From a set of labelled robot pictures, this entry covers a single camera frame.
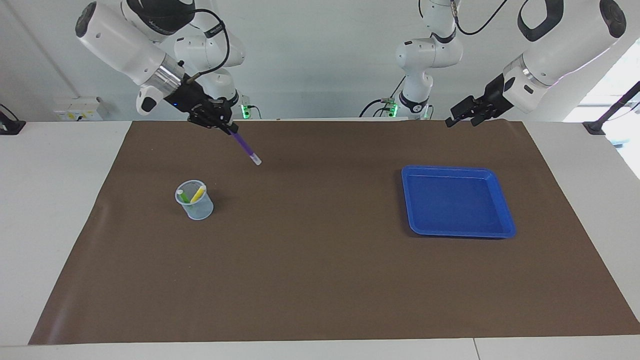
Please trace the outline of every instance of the green marker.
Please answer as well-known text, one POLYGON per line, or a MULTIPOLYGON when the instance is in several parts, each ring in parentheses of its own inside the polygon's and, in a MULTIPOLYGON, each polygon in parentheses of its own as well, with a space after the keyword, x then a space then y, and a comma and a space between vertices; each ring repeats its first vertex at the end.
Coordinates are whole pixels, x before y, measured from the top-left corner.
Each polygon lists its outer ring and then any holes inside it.
POLYGON ((177 194, 178 194, 178 197, 180 198, 180 200, 184 204, 191 204, 191 201, 189 201, 189 198, 187 197, 187 195, 184 194, 184 190, 178 190, 177 194))

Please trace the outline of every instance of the brown mat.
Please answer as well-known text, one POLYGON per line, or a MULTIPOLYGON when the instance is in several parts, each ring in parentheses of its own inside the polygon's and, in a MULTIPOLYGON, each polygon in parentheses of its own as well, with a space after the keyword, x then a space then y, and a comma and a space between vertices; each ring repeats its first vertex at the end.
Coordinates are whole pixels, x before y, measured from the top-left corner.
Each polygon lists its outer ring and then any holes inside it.
POLYGON ((31 344, 640 334, 521 123, 134 123, 31 344), (421 238, 405 165, 495 171, 512 240, 421 238), (189 220, 181 182, 216 210, 189 220))

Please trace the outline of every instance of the purple marker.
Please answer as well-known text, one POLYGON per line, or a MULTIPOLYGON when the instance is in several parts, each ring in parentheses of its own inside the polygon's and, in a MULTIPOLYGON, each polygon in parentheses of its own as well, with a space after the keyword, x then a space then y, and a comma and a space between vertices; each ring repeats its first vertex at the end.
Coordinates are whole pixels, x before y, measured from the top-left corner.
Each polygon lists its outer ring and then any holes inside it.
POLYGON ((255 152, 253 152, 253 150, 251 150, 251 147, 249 146, 249 144, 246 143, 246 141, 242 138, 242 136, 240 136, 240 134, 238 134, 238 133, 231 133, 231 135, 234 137, 234 139, 236 139, 236 141, 244 149, 244 151, 247 153, 247 155, 249 155, 251 160, 253 160, 253 162, 256 165, 260 166, 260 164, 262 163, 262 160, 260 160, 260 158, 255 154, 255 152))

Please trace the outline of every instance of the light blue cup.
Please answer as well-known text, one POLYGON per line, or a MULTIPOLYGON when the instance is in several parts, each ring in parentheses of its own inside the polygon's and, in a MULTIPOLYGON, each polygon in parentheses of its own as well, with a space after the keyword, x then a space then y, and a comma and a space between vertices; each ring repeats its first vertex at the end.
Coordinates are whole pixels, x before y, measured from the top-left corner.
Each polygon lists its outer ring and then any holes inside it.
POLYGON ((209 197, 209 192, 205 191, 204 195, 202 195, 202 197, 193 204, 186 204, 178 196, 178 191, 182 190, 187 199, 191 199, 201 186, 204 186, 203 182, 199 180, 190 180, 180 185, 175 191, 175 200, 178 204, 182 205, 187 216, 192 220, 204 220, 213 213, 213 201, 211 201, 211 198, 209 197))

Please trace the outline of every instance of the yellow marker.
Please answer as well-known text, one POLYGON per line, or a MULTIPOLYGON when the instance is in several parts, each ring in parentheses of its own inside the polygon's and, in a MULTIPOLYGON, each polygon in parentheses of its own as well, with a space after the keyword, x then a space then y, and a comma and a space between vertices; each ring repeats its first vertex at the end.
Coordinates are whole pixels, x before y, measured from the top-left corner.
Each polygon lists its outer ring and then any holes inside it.
POLYGON ((207 191, 207 187, 202 185, 198 191, 196 192, 196 194, 191 198, 191 203, 193 204, 194 202, 200 200, 200 198, 202 197, 202 195, 204 195, 204 192, 207 191))

